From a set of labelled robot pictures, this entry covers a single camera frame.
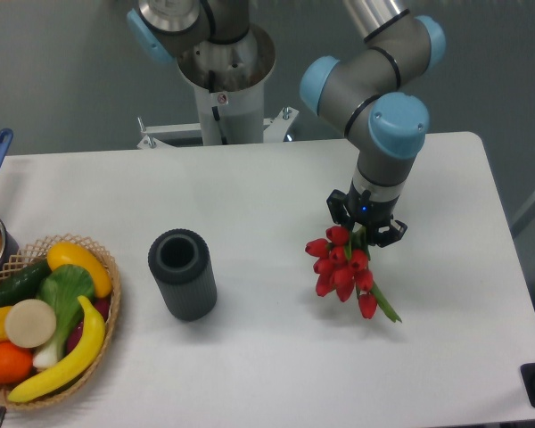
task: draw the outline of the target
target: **yellow banana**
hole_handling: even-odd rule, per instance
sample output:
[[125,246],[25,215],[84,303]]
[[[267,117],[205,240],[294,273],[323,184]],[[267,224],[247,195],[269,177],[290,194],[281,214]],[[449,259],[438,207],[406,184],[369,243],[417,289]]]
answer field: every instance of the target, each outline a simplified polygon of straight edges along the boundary
[[13,403],[26,403],[69,383],[83,373],[97,358],[105,337],[105,322],[85,296],[78,297],[85,314],[83,335],[75,349],[55,366],[44,370],[15,387],[8,395]]

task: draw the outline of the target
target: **green stem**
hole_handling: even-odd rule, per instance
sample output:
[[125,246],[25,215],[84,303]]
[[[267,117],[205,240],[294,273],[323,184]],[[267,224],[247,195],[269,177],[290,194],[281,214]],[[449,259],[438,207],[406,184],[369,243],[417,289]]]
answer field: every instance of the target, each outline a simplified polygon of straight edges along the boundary
[[399,321],[400,323],[402,322],[402,319],[400,319],[399,314],[396,313],[389,301],[386,300],[386,297],[384,297],[383,292],[381,292],[381,289],[378,288],[376,282],[373,282],[371,294],[376,297],[376,301],[378,302],[379,308],[383,310],[384,315],[386,315],[387,318],[390,319],[390,321],[392,321],[393,323],[396,323],[397,321]]

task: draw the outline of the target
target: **white table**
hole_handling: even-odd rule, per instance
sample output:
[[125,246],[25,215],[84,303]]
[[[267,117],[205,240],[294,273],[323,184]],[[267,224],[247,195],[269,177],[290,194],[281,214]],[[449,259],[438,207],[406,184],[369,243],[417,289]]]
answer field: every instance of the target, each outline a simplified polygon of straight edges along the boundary
[[[86,388],[14,426],[399,427],[534,419],[519,366],[535,314],[480,139],[429,135],[396,215],[404,239],[372,249],[399,312],[362,319],[315,295],[304,245],[325,199],[348,190],[342,140],[12,156],[0,217],[20,243],[90,235],[115,256],[123,310]],[[171,228],[211,251],[218,304],[182,323],[147,266]]]

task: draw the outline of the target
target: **black cylinder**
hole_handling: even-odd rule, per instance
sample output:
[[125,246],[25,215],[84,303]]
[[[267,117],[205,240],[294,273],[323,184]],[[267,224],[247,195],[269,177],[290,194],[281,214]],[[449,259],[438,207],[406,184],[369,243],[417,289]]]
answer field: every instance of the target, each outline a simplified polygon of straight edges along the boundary
[[208,245],[195,232],[169,230],[152,243],[149,269],[172,315],[193,321],[208,314],[217,299]]

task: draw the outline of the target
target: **wicker basket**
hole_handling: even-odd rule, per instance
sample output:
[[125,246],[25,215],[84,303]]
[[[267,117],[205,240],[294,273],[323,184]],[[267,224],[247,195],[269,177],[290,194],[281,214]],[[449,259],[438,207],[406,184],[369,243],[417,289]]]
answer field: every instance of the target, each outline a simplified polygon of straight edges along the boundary
[[103,341],[103,346],[99,355],[93,362],[93,364],[81,374],[81,376],[74,382],[68,389],[47,394],[39,399],[30,401],[29,403],[12,403],[6,398],[11,389],[0,387],[0,406],[4,406],[11,410],[34,410],[37,408],[51,406],[67,399],[70,395],[75,393],[79,388],[86,384],[93,372],[99,366],[99,363],[103,359],[109,344],[111,343],[111,337],[115,328],[115,322],[119,315],[119,305],[121,299],[121,285],[119,280],[119,271],[115,264],[115,259],[110,253],[105,250],[99,243],[96,243],[91,238],[83,238],[75,235],[64,236],[47,236],[44,239],[37,240],[35,243],[29,244],[24,249],[20,249],[17,254],[12,255],[10,260],[4,264],[2,271],[0,271],[0,283],[10,276],[13,272],[26,267],[27,265],[44,259],[47,251],[58,242],[69,241],[76,243],[84,248],[90,250],[105,266],[111,277],[112,292],[111,292],[111,308],[109,312],[109,318],[106,322],[106,333]]

